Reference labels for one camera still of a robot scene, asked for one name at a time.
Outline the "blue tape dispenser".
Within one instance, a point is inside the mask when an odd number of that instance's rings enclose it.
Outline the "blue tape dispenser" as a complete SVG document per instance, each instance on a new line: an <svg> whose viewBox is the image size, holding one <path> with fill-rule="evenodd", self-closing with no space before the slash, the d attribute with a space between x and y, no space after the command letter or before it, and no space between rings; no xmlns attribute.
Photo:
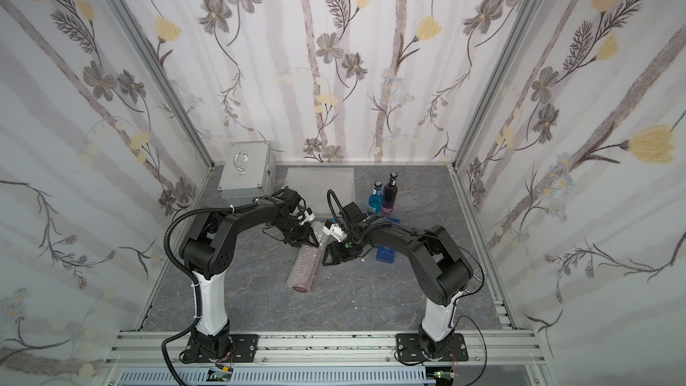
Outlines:
<svg viewBox="0 0 686 386"><path fill-rule="evenodd" d="M396 251L386 246L378 246L375 259L378 262L386 264L393 264L395 261Z"/></svg>

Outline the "blue glass bottle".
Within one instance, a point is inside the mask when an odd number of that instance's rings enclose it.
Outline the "blue glass bottle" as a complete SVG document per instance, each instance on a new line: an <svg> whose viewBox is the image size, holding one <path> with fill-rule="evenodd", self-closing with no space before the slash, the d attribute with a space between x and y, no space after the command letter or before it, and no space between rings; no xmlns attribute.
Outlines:
<svg viewBox="0 0 686 386"><path fill-rule="evenodd" d="M373 189L371 195L368 198L367 203L367 214L371 216L372 214L380 214L382 212L382 190L383 184L380 180L377 180L373 184Z"/></svg>

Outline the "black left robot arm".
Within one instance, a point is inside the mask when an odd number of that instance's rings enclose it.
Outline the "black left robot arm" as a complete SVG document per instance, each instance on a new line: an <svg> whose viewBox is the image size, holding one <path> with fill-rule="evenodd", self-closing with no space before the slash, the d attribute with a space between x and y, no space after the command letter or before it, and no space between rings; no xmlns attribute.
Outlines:
<svg viewBox="0 0 686 386"><path fill-rule="evenodd" d="M224 278L239 234L258 226L272 227L280 232L279 242L294 248L317 248L314 219L307 202L288 187L246 205L201 207L174 219L164 233L163 249L192 282L195 314L189 332L209 340L229 333Z"/></svg>

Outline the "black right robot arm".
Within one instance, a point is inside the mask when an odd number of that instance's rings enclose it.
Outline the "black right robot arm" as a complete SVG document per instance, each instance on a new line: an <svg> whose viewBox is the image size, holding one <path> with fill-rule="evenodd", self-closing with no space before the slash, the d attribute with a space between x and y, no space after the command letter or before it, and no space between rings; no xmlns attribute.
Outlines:
<svg viewBox="0 0 686 386"><path fill-rule="evenodd" d="M382 216L369 216L346 227L330 219L323 233L332 238L324 255L325 266L352 261L366 247L386 247L406 257L427 298L419 334L434 348L447 345L457 325L457 302L466 296L474 269L445 228L405 228Z"/></svg>

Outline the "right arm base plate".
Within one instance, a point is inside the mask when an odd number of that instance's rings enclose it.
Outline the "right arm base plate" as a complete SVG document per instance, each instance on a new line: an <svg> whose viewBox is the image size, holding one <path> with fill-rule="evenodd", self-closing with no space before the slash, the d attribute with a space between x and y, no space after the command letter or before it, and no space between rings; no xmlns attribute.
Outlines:
<svg viewBox="0 0 686 386"><path fill-rule="evenodd" d="M464 336L453 332L443 341L434 342L428 335L399 333L395 336L396 357L400 363L466 362L469 354Z"/></svg>

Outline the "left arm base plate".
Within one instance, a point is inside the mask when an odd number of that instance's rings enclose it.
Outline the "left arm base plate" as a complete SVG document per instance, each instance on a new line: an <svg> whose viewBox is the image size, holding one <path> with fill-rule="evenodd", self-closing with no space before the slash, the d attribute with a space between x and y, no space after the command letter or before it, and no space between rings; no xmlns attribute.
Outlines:
<svg viewBox="0 0 686 386"><path fill-rule="evenodd" d="M187 347L180 353L184 364L223 362L252 363L255 360L259 336L257 334L232 334L209 336L194 333Z"/></svg>

